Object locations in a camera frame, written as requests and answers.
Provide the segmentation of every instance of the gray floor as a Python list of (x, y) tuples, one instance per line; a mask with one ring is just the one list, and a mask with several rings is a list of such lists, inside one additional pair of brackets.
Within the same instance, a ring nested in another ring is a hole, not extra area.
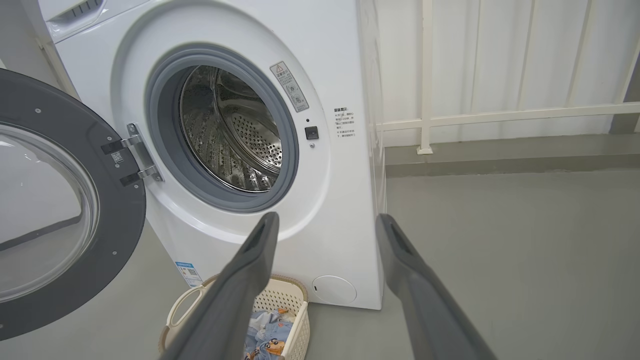
[[(388, 211), (501, 359), (637, 359), (640, 172), (407, 177)], [(148, 227), (101, 294), (3, 359), (155, 359), (187, 288)], [(410, 359), (399, 301), (311, 304), (308, 360)]]

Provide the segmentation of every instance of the blue clothing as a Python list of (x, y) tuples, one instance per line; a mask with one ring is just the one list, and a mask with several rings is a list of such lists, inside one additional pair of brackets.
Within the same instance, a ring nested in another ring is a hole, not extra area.
[(277, 360), (291, 332), (292, 322), (278, 311), (258, 311), (251, 315), (244, 341), (245, 360)]

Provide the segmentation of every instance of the metal railing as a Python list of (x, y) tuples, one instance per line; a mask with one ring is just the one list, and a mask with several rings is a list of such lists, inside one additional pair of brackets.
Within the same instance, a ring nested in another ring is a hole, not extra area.
[(431, 149), (431, 128), (434, 126), (475, 124), (482, 122), (500, 122), (510, 120), (525, 119), (548, 119), (561, 117), (582, 117), (592, 115), (613, 115), (624, 113), (640, 113), (640, 102), (623, 102), (627, 88), (631, 80), (638, 53), (640, 53), (640, 35), (638, 36), (636, 50), (633, 57), (629, 59), (627, 75), (623, 86), (618, 89), (614, 98), (614, 102), (610, 104), (599, 104), (593, 106), (576, 106), (575, 96), (578, 85), (580, 84), (580, 74), (582, 64), (584, 63), (584, 44), (588, 43), (591, 36), (593, 25), (593, 7), (592, 2), (588, 0), (584, 20), (582, 21), (582, 31), (580, 32), (580, 40), (578, 49), (573, 62), (570, 86), (566, 95), (563, 107), (559, 108), (542, 108), (533, 110), (524, 110), (524, 98), (527, 81), (531, 76), (529, 74), (529, 64), (531, 63), (531, 52), (529, 51), (532, 37), (534, 36), (535, 26), (537, 25), (538, 1), (531, 0), (531, 11), (529, 14), (529, 26), (527, 29), (527, 38), (525, 43), (524, 59), (522, 64), (522, 72), (520, 74), (520, 86), (518, 88), (518, 99), (516, 110), (498, 111), (490, 113), (478, 113), (477, 94), (478, 94), (478, 43), (483, 31), (481, 17), (483, 14), (483, 0), (479, 0), (478, 22), (476, 31), (476, 50), (474, 58), (474, 73), (472, 83), (470, 113), (461, 115), (452, 115), (444, 117), (432, 117), (432, 82), (433, 82), (433, 0), (422, 0), (422, 107), (420, 111), (420, 119), (403, 120), (399, 122), (385, 123), (382, 125), (384, 131), (400, 130), (400, 129), (422, 129), (420, 137), (420, 147), (418, 154), (433, 154)]

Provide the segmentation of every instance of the basket handle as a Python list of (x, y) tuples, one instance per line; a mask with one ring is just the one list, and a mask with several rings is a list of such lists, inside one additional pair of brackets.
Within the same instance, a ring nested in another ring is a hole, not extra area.
[[(184, 314), (182, 314), (182, 316), (178, 319), (178, 321), (173, 322), (173, 316), (175, 315), (175, 312), (178, 310), (178, 307), (187, 299), (187, 297), (189, 297), (189, 295), (191, 295), (196, 291), (198, 291), (199, 294), (198, 294), (198, 297), (193, 302), (193, 304), (189, 306), (189, 309), (187, 309), (187, 311), (185, 311)], [(187, 315), (191, 312), (191, 310), (200, 301), (200, 299), (202, 298), (202, 294), (204, 294), (204, 291), (205, 291), (204, 286), (198, 285), (195, 288), (191, 288), (185, 291), (182, 295), (180, 295), (180, 297), (173, 303), (171, 310), (169, 310), (169, 315), (166, 317), (166, 325), (171, 328), (180, 325), (180, 323), (184, 320), (184, 318), (187, 317)]]

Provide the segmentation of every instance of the instruction label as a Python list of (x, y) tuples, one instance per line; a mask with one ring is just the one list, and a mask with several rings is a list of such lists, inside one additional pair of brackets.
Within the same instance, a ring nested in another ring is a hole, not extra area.
[(176, 261), (175, 266), (178, 267), (178, 270), (182, 273), (182, 277), (190, 287), (194, 288), (195, 286), (202, 284), (202, 278), (193, 267), (193, 264), (179, 263)]
[(352, 138), (356, 136), (356, 127), (353, 112), (348, 108), (333, 109), (335, 120), (335, 132), (339, 138)]
[(307, 99), (302, 94), (302, 90), (300, 90), (298, 82), (289, 71), (289, 68), (284, 64), (284, 61), (277, 63), (270, 67), (270, 69), (276, 78), (278, 78), (278, 82), (280, 82), (280, 85), (282, 85), (282, 88), (289, 96), (294, 109), (296, 109), (296, 113), (309, 109)]

